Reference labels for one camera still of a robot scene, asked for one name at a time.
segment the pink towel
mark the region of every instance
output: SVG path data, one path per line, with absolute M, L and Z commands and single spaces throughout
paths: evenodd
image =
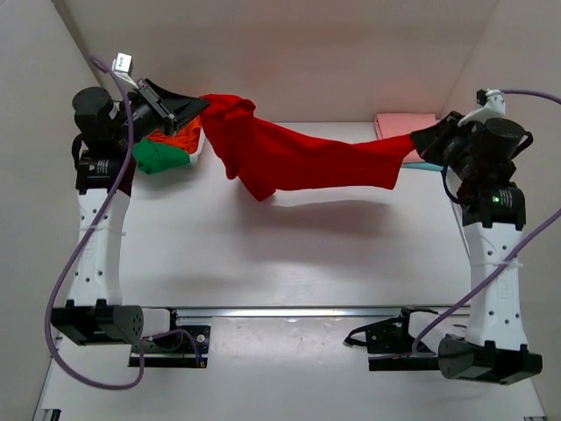
M 408 114 L 404 112 L 387 112 L 378 114 L 374 120 L 374 128 L 378 139 L 392 138 L 409 134 L 415 130 L 426 129 L 437 123 L 434 114 Z M 405 157 L 403 162 L 424 162 L 417 151 Z

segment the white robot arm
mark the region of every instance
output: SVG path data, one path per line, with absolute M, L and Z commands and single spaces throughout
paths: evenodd
M 411 133 L 417 152 L 427 162 L 444 167 L 444 190 L 455 206 L 461 206 L 458 226 L 469 254 L 472 289 L 512 257 L 522 240 L 524 195 L 510 177 L 515 171 L 512 159 L 533 140 L 531 133 L 505 118 L 505 100 L 499 90 L 479 91 L 478 104 L 480 108 L 465 116 L 452 112 L 439 124 Z M 448 184 L 455 187 L 457 196 Z M 522 326 L 519 266 L 515 256 L 472 298 L 467 326 L 449 319 L 434 325 L 437 318 L 442 319 L 438 314 L 403 309 L 389 323 L 355 329 L 344 342 L 368 346 L 369 351 L 391 347 L 396 353 L 389 358 L 395 358 L 410 356 L 412 344 L 420 339 L 419 358 L 431 359 L 425 367 L 434 367 L 436 360 L 441 373 L 451 379 L 511 384 L 538 374 L 542 358 L 529 352 Z M 353 339 L 357 332 L 366 332 L 367 341 Z M 371 369 L 373 363 L 386 369 L 385 358 L 372 357 Z M 410 367 L 420 367 L 419 361 Z
M 131 61 L 113 63 L 113 70 L 131 85 L 134 141 L 157 129 L 175 135 L 208 105 L 208 101 L 168 92 L 149 80 L 132 82 Z M 101 87 L 86 88 L 73 99 L 75 122 L 81 130 L 73 144 L 76 189 L 80 205 L 81 239 L 102 208 L 124 165 L 128 131 L 122 103 Z M 124 215 L 128 209 L 136 162 L 131 160 L 109 207 L 78 258 L 64 307 L 55 307 L 51 323 L 78 345 L 138 344 L 141 338 L 170 331 L 170 311 L 122 305 L 119 258 Z

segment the white backdrop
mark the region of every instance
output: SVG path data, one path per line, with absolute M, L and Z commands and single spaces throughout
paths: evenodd
M 137 77 L 191 95 L 248 96 L 261 117 L 279 121 L 467 111 L 476 88 L 507 83 L 561 93 L 558 0 L 63 5 L 79 28 L 73 35 L 90 52 L 110 58 L 125 50 L 135 56 Z M 49 2 L 0 5 L 0 54 L 0 97 L 9 105 L 0 113 L 0 415 L 28 419 L 47 362 L 46 294 L 75 242 L 74 178 L 66 158 L 75 128 L 68 101 L 94 79 Z M 561 202 L 558 114 L 530 100 L 509 98 L 508 106 L 536 135 L 516 179 L 527 191 L 531 227 Z M 522 272 L 524 319 L 533 349 L 545 356 L 536 385 L 554 419 L 561 416 L 560 234 L 557 226 L 531 246 Z M 24 364 L 36 375 L 21 375 Z
M 49 2 L 0 1 L 0 419 L 32 418 L 46 300 L 76 242 L 71 106 L 95 82 Z
M 91 53 L 189 95 L 236 93 L 274 121 L 439 112 L 496 0 L 59 0 Z

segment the red fabric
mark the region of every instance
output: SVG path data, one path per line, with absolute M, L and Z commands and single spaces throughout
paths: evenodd
M 226 166 L 259 201 L 276 189 L 342 186 L 393 189 L 403 158 L 415 147 L 409 135 L 348 144 L 312 138 L 253 116 L 255 105 L 233 95 L 204 96 L 202 128 Z
M 175 136 L 166 136 L 157 130 L 148 136 L 149 140 L 156 143 L 179 147 L 192 155 L 199 148 L 199 137 L 201 134 L 201 119 L 195 118 L 188 125 L 183 127 Z

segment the light blue cloth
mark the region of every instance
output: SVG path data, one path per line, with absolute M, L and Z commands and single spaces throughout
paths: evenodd
M 413 168 L 413 169 L 424 169 L 427 171 L 442 171 L 442 167 L 434 164 L 429 164 L 428 162 L 407 162 L 401 164 L 402 168 Z

